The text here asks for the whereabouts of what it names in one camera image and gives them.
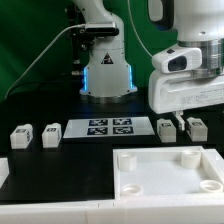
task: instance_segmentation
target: white plastic tray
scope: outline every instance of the white plastic tray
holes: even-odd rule
[[[186,168],[186,164],[182,164],[185,154],[189,164],[198,157],[197,168]],[[218,164],[216,158],[212,158],[215,154],[216,151],[206,152],[202,147],[116,150],[115,198],[201,194],[200,184],[205,180],[223,185],[224,173],[220,169],[223,160],[220,159]],[[215,190],[211,184],[207,187]]]
[[[9,175],[8,159],[7,158],[0,158],[0,188],[4,184],[8,175]]]

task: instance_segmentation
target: white cable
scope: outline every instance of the white cable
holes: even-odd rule
[[[138,35],[138,32],[135,28],[135,24],[134,24],[134,21],[133,21],[133,17],[132,17],[132,12],[131,12],[131,6],[130,6],[130,0],[127,0],[128,1],[128,14],[129,14],[129,17],[130,17],[130,20],[131,20],[131,25],[132,25],[132,28],[134,30],[134,33],[139,41],[139,43],[141,44],[142,48],[145,50],[145,52],[150,56],[150,57],[153,57],[153,55],[146,49],[145,45],[142,43],[139,35]]]
[[[61,31],[52,41],[51,43],[43,50],[43,52],[34,60],[34,62],[26,69],[26,71],[11,85],[11,87],[8,89],[7,93],[5,94],[5,100],[8,98],[8,95],[11,91],[11,89],[17,85],[18,82],[33,68],[33,66],[43,57],[43,55],[53,46],[53,44],[68,30],[73,28],[81,28],[84,27],[85,24],[76,25],[76,26],[70,26]]]

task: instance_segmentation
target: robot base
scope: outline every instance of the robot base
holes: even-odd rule
[[[163,74],[149,79],[149,105],[157,114],[224,103],[224,75],[195,78],[192,71]]]
[[[122,102],[136,99],[137,90],[136,92],[132,92],[123,96],[114,96],[114,97],[94,97],[91,95],[82,95],[82,94],[80,94],[80,96],[82,100],[88,101],[91,103],[96,103],[96,104],[122,103]]]

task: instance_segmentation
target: white connector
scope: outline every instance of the white connector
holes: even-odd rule
[[[26,149],[33,139],[33,127],[30,124],[17,126],[10,135],[12,149]]]
[[[47,125],[43,134],[43,148],[57,148],[61,140],[61,125],[54,123]]]
[[[177,130],[171,120],[157,121],[157,133],[163,143],[176,142]]]
[[[188,118],[187,133],[193,142],[206,142],[208,137],[208,128],[201,119]]]

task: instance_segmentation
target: black and white pattern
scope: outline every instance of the black and white pattern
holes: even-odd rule
[[[18,130],[16,131],[16,133],[24,133],[24,132],[26,132],[26,129],[18,129]]]
[[[113,125],[132,125],[131,119],[113,119]]]
[[[130,135],[134,134],[133,127],[114,127],[113,128],[114,135]]]
[[[201,122],[192,122],[193,126],[202,126]]]
[[[26,137],[27,137],[27,141],[29,142],[30,141],[30,132],[29,131],[27,132],[27,136]]]
[[[57,128],[48,128],[47,132],[55,132],[57,130]]]
[[[164,127],[164,128],[171,127],[171,124],[170,123],[163,123],[162,127]]]
[[[89,128],[87,135],[107,135],[108,134],[108,128]]]
[[[107,119],[99,119],[99,120],[90,120],[89,121],[89,126],[107,126],[108,125],[108,120]]]

